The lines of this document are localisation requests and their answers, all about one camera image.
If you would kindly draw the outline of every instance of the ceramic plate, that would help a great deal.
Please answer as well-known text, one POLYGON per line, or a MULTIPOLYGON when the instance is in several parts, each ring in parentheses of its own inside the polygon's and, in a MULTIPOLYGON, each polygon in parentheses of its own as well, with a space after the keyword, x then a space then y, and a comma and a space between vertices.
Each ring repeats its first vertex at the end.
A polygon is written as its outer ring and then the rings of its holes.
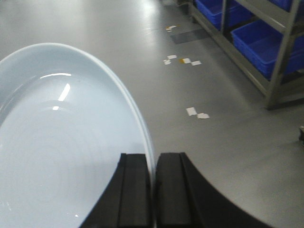
POLYGON ((0 62, 0 227, 76 228, 121 153, 151 141, 133 99, 95 57, 61 44, 0 62))

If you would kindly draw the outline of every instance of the shelving unit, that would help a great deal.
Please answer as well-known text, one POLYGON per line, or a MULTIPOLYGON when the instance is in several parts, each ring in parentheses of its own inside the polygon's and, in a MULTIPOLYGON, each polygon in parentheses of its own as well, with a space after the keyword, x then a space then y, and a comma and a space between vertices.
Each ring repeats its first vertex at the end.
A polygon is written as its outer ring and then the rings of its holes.
POLYGON ((295 22, 301 0, 293 0, 290 12, 279 8, 268 0, 236 0, 243 7, 283 34, 280 50, 270 81, 265 79, 264 76, 224 36, 226 32, 225 22, 229 16, 226 14, 227 5, 230 1, 231 0, 223 0, 223 14, 220 31, 218 31, 195 7, 194 1, 190 0, 189 11, 192 20, 198 22, 212 36, 218 45, 265 95, 265 106, 267 109, 273 108, 278 104, 280 98, 304 92, 303 76, 282 84, 284 71, 288 64, 294 41, 297 37, 304 34, 304 22, 295 22))

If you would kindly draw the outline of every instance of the gray floor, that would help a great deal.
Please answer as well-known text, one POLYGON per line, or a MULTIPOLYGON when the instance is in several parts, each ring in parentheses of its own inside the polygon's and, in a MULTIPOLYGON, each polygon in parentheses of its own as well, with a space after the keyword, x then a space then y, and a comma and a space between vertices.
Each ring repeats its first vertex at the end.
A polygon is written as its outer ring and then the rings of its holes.
POLYGON ((175 44, 200 29, 171 0, 2 0, 0 58, 59 42, 105 62, 125 83, 151 133, 155 156, 186 152, 244 210, 276 228, 304 227, 304 106, 275 111, 209 38, 175 44), (179 25, 172 32, 165 28, 179 25), (191 66, 168 55, 200 60, 191 66), (208 113, 189 117, 186 108, 208 113))

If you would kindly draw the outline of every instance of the blue storage bin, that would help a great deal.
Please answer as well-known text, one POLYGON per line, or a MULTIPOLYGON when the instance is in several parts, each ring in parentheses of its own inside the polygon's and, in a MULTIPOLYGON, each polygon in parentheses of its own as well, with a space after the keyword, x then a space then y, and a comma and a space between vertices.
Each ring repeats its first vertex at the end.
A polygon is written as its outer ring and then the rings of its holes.
MULTIPOLYGON (((198 10, 206 16, 206 18, 220 30, 222 19, 223 0, 195 0, 198 10)), ((232 1, 229 8, 228 26, 231 27, 244 20, 250 19, 251 12, 239 5, 236 1, 232 1)))
MULTIPOLYGON (((258 20, 231 32, 234 46, 267 78, 274 70, 283 35, 258 20)), ((304 36, 294 43, 285 74, 304 68, 304 36)))
MULTIPOLYGON (((291 4, 293 3, 293 0, 269 0, 269 1, 286 11, 290 10, 291 4)), ((299 8, 299 14, 301 15, 303 14, 303 10, 304 10, 303 3, 304 1, 302 0, 299 8)))

